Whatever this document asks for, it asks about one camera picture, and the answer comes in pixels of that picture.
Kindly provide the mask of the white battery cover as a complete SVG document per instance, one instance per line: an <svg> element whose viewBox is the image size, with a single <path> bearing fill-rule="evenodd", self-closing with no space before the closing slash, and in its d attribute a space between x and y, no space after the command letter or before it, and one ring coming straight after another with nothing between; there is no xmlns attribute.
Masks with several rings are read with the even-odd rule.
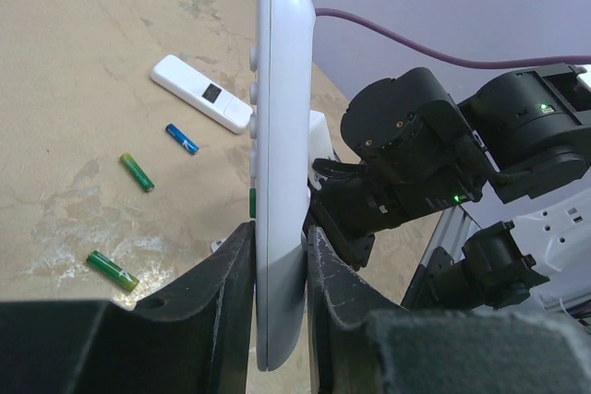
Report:
<svg viewBox="0 0 591 394"><path fill-rule="evenodd" d="M225 241L226 241L226 238L223 238L223 239L219 239L219 240L214 241L211 244L211 252L213 254L215 254L218 251L218 249L225 243Z"/></svg>

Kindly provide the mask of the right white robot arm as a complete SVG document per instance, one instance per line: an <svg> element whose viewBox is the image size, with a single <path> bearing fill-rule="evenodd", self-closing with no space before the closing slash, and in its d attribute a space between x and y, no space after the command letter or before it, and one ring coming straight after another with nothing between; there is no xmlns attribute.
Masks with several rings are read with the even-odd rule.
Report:
<svg viewBox="0 0 591 394"><path fill-rule="evenodd" d="M490 185L510 203L582 178L590 167L590 89L580 66L504 73L455 103L425 67L357 93L340 131L359 163L316 156L307 225L338 256L366 266L378 232L478 202ZM590 255L590 194L583 191L484 228L463 258L423 271L413 308L495 309L525 301Z"/></svg>

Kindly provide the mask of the white remote control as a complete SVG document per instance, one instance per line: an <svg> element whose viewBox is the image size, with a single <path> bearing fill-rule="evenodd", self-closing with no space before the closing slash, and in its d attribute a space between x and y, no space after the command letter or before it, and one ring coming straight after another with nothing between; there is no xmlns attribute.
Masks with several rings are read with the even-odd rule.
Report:
<svg viewBox="0 0 591 394"><path fill-rule="evenodd" d="M311 0L257 0L250 67L251 193L255 210L257 366L279 368L293 352L303 320L307 261Z"/></svg>

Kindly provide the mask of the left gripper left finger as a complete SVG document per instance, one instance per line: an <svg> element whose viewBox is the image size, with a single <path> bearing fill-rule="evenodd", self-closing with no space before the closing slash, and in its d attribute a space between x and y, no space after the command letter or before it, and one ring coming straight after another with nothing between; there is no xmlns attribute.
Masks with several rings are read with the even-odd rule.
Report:
<svg viewBox="0 0 591 394"><path fill-rule="evenodd" d="M253 222L126 310L107 300L4 302L5 393L242 393L247 384Z"/></svg>

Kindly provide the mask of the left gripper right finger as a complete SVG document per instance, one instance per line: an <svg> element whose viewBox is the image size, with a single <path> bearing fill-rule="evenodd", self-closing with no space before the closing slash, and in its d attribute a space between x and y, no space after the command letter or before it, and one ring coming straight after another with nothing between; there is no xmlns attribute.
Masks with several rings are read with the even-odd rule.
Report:
<svg viewBox="0 0 591 394"><path fill-rule="evenodd" d="M316 393L586 393L590 338L542 313L408 311L308 231L310 384Z"/></svg>

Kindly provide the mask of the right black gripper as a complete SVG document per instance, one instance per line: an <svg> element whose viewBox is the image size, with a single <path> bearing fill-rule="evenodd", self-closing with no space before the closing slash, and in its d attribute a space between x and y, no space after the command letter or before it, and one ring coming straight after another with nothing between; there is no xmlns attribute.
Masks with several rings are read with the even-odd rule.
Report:
<svg viewBox="0 0 591 394"><path fill-rule="evenodd" d="M312 171L320 187L312 191L310 217L355 270L368 264L376 233L416 218L393 184L364 162L316 159Z"/></svg>

